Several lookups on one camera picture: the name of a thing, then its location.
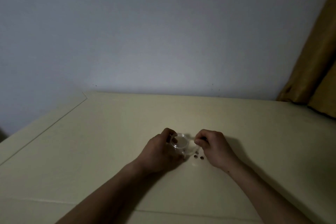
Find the brown curtain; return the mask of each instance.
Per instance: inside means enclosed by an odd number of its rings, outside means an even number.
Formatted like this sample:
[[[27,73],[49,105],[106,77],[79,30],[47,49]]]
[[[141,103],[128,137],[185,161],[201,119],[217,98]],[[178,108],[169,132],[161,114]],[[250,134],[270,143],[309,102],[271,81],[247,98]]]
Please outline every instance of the brown curtain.
[[[327,0],[277,101],[336,117],[336,0]]]

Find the hand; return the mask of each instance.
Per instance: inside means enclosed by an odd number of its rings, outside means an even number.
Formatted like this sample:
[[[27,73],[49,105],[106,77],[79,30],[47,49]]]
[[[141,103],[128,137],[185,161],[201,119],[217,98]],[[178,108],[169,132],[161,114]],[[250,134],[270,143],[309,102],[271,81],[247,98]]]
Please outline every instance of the hand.
[[[203,148],[210,164],[225,172],[229,172],[232,166],[240,163],[221,132],[202,129],[195,137],[195,144]]]
[[[135,163],[147,174],[163,170],[171,170],[184,161],[183,155],[178,155],[167,142],[175,131],[165,128],[161,134],[150,139],[135,159]]]

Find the gray wall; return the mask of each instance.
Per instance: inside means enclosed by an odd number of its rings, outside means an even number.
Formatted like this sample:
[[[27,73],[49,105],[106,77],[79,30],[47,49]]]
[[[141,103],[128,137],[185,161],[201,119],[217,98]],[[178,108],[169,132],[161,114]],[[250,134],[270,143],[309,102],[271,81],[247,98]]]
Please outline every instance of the gray wall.
[[[0,127],[84,90],[275,99],[325,0],[0,0]]]

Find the person's left hand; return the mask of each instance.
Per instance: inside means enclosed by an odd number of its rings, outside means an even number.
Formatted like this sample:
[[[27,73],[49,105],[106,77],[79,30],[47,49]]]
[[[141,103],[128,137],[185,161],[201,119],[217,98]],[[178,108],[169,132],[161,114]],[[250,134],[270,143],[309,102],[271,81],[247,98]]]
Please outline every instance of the person's left hand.
[[[150,139],[134,162],[146,173],[156,173],[171,170],[184,161],[183,155],[178,155],[167,143],[175,131],[165,128],[161,134]]]

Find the forearm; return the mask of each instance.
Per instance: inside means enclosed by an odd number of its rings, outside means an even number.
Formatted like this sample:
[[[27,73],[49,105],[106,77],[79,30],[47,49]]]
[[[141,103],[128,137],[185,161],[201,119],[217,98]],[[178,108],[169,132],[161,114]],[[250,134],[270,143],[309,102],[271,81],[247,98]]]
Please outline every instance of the forearm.
[[[100,223],[107,217],[112,218],[124,202],[128,189],[145,175],[146,173],[134,162],[127,164],[114,177],[75,206],[57,224],[93,224]]]
[[[244,163],[236,162],[225,171],[247,195],[265,224],[312,223]]]

